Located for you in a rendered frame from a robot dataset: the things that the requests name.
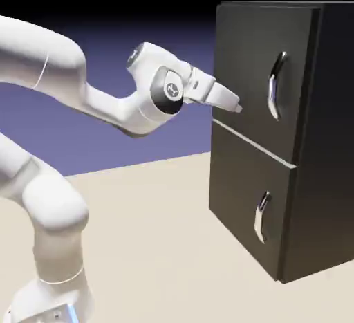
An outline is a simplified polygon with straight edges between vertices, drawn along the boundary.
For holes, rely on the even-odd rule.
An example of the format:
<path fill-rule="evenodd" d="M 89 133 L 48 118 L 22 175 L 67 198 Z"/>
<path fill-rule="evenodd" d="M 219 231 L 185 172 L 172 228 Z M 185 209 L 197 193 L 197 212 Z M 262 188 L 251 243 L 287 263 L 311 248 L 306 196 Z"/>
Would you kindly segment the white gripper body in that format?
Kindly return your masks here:
<path fill-rule="evenodd" d="M 205 99 L 205 104 L 229 112 L 235 112 L 238 102 L 240 102 L 239 96 L 218 82 L 212 85 Z"/>

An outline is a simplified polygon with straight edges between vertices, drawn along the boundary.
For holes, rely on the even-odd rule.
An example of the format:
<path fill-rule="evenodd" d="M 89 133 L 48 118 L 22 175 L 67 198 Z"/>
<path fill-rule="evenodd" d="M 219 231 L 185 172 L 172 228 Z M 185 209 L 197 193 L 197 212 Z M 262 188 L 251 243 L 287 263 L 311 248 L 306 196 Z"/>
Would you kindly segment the dark wooden cabinet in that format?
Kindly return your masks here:
<path fill-rule="evenodd" d="M 354 261 L 354 2 L 224 3 L 320 9 L 297 162 L 287 163 L 217 120 L 213 112 L 220 109 L 213 110 L 212 124 L 297 170 L 277 281 Z"/>

